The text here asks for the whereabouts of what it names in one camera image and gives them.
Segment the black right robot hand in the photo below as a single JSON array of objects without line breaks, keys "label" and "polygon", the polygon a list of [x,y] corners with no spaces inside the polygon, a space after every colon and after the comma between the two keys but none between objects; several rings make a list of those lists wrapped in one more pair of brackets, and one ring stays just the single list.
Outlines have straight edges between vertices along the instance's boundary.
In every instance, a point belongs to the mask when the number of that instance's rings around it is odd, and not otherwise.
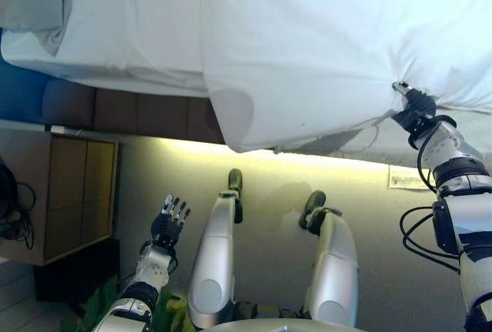
[{"label": "black right robot hand", "polygon": [[405,131],[416,132],[421,125],[426,124],[427,119],[435,116],[437,107],[430,95],[412,88],[404,81],[394,82],[392,88],[406,100],[404,109],[392,116]]}]

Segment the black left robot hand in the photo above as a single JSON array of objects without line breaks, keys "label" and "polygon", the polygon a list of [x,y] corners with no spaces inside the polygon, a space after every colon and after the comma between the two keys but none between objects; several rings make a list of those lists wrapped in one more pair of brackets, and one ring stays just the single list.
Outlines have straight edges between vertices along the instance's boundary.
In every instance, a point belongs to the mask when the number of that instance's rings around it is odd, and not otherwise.
[{"label": "black left robot hand", "polygon": [[151,224],[152,243],[166,249],[174,248],[190,213],[186,201],[168,194]]}]

